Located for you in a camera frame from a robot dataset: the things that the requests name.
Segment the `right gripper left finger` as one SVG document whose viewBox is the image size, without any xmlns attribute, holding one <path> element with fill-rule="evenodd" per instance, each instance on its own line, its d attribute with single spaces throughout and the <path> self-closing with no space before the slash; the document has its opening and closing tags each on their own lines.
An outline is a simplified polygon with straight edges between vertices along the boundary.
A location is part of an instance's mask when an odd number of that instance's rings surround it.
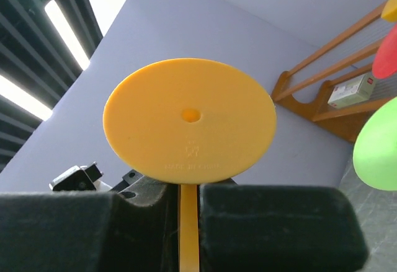
<svg viewBox="0 0 397 272">
<path fill-rule="evenodd" d="M 178 187 L 1 195 L 2 271 L 177 271 Z"/>
</svg>

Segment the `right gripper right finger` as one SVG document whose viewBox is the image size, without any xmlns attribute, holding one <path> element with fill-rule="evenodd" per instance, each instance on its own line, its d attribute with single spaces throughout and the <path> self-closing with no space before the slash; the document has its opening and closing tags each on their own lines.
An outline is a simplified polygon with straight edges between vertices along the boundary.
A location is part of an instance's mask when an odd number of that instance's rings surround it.
<svg viewBox="0 0 397 272">
<path fill-rule="evenodd" d="M 202 271 L 359 271 L 368 260 L 336 188 L 212 183 L 199 201 Z"/>
</svg>

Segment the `green wine glass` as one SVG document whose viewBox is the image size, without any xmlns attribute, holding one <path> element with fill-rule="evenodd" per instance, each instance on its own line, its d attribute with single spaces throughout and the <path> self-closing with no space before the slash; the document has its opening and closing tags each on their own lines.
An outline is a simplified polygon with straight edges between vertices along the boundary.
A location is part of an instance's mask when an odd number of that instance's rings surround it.
<svg viewBox="0 0 397 272">
<path fill-rule="evenodd" d="M 396 190 L 396 98 L 380 107 L 357 136 L 352 154 L 357 176 L 377 190 Z"/>
</svg>

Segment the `red wine glass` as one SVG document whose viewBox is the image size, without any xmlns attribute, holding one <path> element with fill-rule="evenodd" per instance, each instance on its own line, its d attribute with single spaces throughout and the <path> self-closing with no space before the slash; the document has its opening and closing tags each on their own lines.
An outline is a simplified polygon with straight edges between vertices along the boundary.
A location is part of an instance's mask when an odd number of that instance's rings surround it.
<svg viewBox="0 0 397 272">
<path fill-rule="evenodd" d="M 372 64 L 373 75 L 386 79 L 396 74 L 396 25 L 382 41 Z"/>
</svg>

